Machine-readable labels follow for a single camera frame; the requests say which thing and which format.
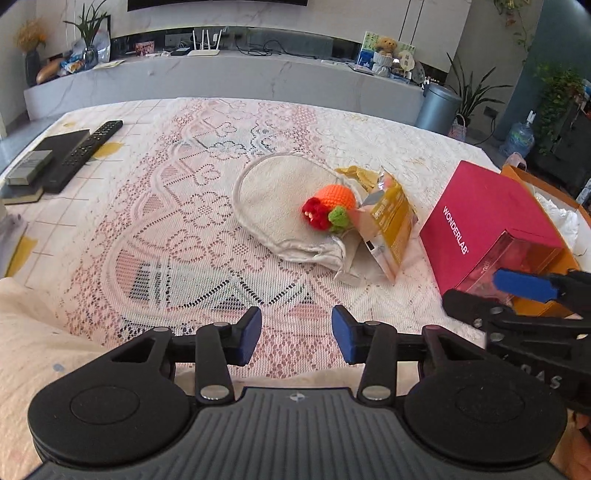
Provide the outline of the white plastic bag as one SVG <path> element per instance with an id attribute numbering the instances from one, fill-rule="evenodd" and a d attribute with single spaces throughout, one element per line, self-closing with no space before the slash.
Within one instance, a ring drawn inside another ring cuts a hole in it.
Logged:
<path id="1" fill-rule="evenodd" d="M 579 233 L 577 214 L 574 211 L 558 207 L 552 200 L 545 198 L 540 193 L 535 193 L 534 196 L 557 228 L 568 249 L 573 251 Z"/>

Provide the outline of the red lidded toy box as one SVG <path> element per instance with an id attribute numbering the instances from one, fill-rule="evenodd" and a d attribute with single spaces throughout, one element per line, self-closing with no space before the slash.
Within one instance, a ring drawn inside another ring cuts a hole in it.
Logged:
<path id="1" fill-rule="evenodd" d="M 524 185 L 462 161 L 420 237 L 439 291 L 459 290 L 511 304 L 498 290 L 499 269 L 539 274 L 566 244 Z"/>

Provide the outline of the lace tablecloth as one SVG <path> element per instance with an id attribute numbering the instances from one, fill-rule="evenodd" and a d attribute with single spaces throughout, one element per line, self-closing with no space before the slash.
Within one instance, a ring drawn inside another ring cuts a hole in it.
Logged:
<path id="1" fill-rule="evenodd" d="M 425 221 L 478 148 L 401 123 L 261 100 L 178 99 L 91 107 L 55 134 L 119 120 L 99 157 L 24 211 L 28 259 L 1 283 L 1 304 L 30 311 L 85 351 L 155 326 L 190 333 L 263 312 L 249 376 L 284 378 L 342 365 L 329 314 L 417 332 L 431 323 L 480 342 L 447 317 L 420 238 L 394 281 L 355 236 L 315 231 L 301 205 L 339 168 L 390 173 Z"/>

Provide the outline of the gold foil snack packet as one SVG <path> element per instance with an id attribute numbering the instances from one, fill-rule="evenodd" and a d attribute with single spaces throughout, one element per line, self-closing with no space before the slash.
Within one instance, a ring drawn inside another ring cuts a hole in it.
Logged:
<path id="1" fill-rule="evenodd" d="M 385 169 L 351 166 L 337 172 L 362 196 L 360 206 L 349 212 L 353 228 L 342 234 L 346 261 L 337 278 L 351 285 L 393 283 L 417 222 L 402 185 Z"/>

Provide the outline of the blue water jug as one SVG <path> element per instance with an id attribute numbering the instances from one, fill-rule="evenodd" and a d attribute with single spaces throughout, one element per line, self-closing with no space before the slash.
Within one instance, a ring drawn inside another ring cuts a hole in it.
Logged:
<path id="1" fill-rule="evenodd" d="M 514 153 L 523 158 L 527 157 L 535 144 L 533 129 L 535 118 L 536 112 L 531 110 L 524 122 L 517 122 L 511 127 L 505 141 L 499 147 L 499 152 L 505 158 Z"/>

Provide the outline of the dotted cream blanket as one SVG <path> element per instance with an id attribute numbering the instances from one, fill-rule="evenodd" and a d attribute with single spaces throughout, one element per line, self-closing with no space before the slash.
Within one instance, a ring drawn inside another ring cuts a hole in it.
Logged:
<path id="1" fill-rule="evenodd" d="M 64 296 L 1 280 L 1 477 L 22 479 L 40 464 L 27 424 L 42 388 L 144 332 L 125 325 L 96 292 Z"/>

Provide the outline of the woven pastel basket bag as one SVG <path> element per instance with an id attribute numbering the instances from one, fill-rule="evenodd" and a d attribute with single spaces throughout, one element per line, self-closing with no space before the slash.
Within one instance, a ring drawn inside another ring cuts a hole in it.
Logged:
<path id="1" fill-rule="evenodd" d="M 449 131 L 449 136 L 457 141 L 465 142 L 468 132 L 466 118 L 458 113 Z"/>

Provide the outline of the hanging ivy plant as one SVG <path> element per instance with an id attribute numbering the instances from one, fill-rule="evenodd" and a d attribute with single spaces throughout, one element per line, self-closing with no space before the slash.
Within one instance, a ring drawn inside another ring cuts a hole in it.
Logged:
<path id="1" fill-rule="evenodd" d="M 570 105 L 583 96 L 583 79 L 573 68 L 541 63 L 537 75 L 543 86 L 535 126 L 538 150 L 548 154 L 558 138 L 559 122 Z"/>

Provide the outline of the black remote control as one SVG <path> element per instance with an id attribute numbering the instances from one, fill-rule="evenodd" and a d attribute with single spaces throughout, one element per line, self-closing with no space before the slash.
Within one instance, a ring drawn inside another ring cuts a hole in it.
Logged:
<path id="1" fill-rule="evenodd" d="M 75 148 L 55 160 L 43 178 L 45 193 L 58 194 L 93 157 L 95 153 L 123 126 L 123 121 L 110 120 L 88 135 Z"/>

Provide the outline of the black notebook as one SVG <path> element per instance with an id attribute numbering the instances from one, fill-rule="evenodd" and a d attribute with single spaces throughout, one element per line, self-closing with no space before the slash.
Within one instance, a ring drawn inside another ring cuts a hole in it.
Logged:
<path id="1" fill-rule="evenodd" d="M 9 171 L 1 185 L 1 200 L 6 205 L 37 202 L 51 169 L 89 134 L 90 131 L 85 129 L 44 138 Z"/>

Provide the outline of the grey small box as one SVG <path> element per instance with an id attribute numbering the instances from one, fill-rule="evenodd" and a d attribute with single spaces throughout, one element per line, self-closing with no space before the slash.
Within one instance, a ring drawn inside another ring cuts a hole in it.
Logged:
<path id="1" fill-rule="evenodd" d="M 28 186 L 52 159 L 52 150 L 31 151 L 8 173 L 5 182 L 11 186 Z"/>

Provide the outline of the white marble tv console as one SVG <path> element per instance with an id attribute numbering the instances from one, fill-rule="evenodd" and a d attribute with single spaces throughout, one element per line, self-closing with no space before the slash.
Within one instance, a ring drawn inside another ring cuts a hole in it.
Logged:
<path id="1" fill-rule="evenodd" d="M 177 97 L 284 101 L 408 125 L 415 123 L 424 101 L 418 86 L 359 73 L 346 64 L 232 51 L 216 56 L 138 57 L 24 92 L 32 119 L 110 103 Z"/>

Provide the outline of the white wifi router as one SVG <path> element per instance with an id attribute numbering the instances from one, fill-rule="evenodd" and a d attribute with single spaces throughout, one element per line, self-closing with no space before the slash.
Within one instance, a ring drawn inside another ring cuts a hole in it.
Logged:
<path id="1" fill-rule="evenodd" d="M 192 49 L 188 52 L 188 56 L 211 57 L 221 53 L 222 29 L 213 34 L 208 29 L 201 29 L 200 38 L 197 38 L 197 32 L 197 29 L 191 31 Z"/>

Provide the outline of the potted plant glass vase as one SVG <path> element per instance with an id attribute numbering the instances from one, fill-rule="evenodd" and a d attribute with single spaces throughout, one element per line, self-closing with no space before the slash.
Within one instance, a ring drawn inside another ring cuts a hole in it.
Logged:
<path id="1" fill-rule="evenodd" d="M 98 4 L 92 2 L 89 6 L 83 5 L 81 13 L 75 21 L 63 21 L 64 24 L 74 26 L 84 41 L 81 60 L 85 70 L 90 70 L 98 64 L 98 53 L 93 41 L 102 22 L 108 17 L 106 12 L 101 11 L 104 3 L 105 0 L 102 0 Z"/>

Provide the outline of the dried yellow flower vase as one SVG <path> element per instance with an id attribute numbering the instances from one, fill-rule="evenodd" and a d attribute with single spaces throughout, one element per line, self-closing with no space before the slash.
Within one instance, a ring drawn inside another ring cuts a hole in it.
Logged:
<path id="1" fill-rule="evenodd" d="M 41 70 L 39 47 L 46 45 L 46 29 L 41 19 L 27 20 L 14 36 L 15 45 L 24 54 L 25 79 L 28 87 L 37 84 L 36 78 Z"/>

